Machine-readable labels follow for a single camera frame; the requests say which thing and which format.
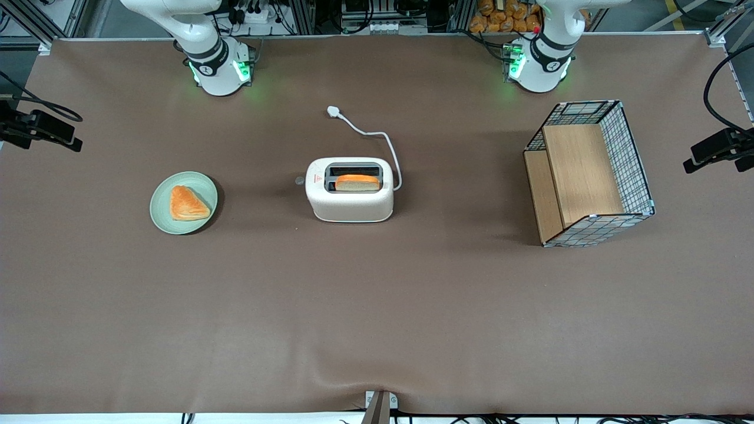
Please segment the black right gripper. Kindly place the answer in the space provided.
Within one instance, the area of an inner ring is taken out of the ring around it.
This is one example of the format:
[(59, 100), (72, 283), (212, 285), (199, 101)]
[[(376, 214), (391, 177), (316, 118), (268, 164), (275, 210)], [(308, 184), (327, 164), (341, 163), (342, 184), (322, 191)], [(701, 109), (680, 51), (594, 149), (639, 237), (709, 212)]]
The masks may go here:
[(75, 127), (41, 110), (32, 110), (30, 118), (17, 111), (8, 100), (1, 100), (1, 138), (19, 148), (29, 150), (33, 140), (62, 145), (80, 153), (83, 142), (75, 136)]

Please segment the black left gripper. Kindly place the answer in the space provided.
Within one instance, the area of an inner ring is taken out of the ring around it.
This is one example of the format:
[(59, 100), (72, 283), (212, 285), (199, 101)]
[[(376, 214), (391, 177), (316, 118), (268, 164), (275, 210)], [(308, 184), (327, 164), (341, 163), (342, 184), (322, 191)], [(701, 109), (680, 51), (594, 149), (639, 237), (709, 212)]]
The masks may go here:
[[(736, 131), (739, 143), (737, 148)], [(725, 128), (696, 143), (690, 148), (690, 158), (683, 163), (684, 171), (692, 174), (709, 164), (730, 160), (736, 155), (736, 151), (740, 157), (735, 160), (737, 171), (743, 173), (754, 169), (752, 128)]]

